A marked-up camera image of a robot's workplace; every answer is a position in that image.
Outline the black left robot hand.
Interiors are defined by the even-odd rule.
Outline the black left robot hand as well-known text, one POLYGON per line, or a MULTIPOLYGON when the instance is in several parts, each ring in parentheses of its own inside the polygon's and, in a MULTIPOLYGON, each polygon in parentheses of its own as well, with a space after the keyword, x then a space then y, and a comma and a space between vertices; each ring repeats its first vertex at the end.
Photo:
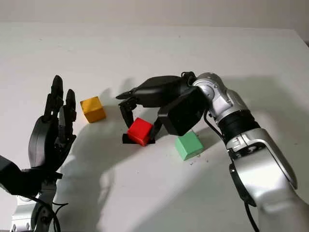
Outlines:
POLYGON ((56 172, 76 139, 73 134, 77 115, 75 93, 69 89, 65 100, 63 94, 63 80, 56 75, 47 95, 44 114, 37 119, 30 136, 28 157, 31 168, 56 172))

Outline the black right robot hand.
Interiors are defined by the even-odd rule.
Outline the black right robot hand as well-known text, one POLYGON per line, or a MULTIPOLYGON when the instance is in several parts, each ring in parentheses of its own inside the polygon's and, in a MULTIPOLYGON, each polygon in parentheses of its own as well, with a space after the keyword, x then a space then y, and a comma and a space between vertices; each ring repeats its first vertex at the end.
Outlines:
POLYGON ((196 102, 200 94, 197 87, 193 86, 196 79, 193 72, 183 72, 181 76, 151 77, 116 96, 116 99, 121 100, 119 107, 128 127, 127 138, 145 146, 155 141, 162 126, 169 134, 185 135, 204 113, 203 106, 196 102), (133 110, 138 105, 159 109, 153 124, 133 117, 133 110))

